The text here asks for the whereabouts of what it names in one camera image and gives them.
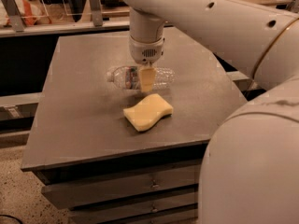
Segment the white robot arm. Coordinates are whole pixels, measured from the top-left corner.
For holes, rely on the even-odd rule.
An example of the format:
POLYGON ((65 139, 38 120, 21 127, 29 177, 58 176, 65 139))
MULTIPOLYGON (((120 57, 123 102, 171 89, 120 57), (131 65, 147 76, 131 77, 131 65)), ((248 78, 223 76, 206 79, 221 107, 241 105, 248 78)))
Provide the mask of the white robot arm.
POLYGON ((154 15, 263 88, 212 135, 198 224, 299 224, 297 14, 242 0, 123 0, 154 15))

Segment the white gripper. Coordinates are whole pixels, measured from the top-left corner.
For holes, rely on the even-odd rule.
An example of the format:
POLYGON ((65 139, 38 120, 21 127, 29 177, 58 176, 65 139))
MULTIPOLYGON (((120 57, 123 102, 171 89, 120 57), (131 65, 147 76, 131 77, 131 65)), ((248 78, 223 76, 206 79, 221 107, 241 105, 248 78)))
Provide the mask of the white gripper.
MULTIPOLYGON (((163 55, 164 40, 161 38, 152 43, 144 43, 129 39, 129 50, 132 58, 138 64, 153 64, 163 55)), ((138 70, 140 90, 149 92, 152 90, 156 76, 156 69, 151 66, 142 66, 138 70)))

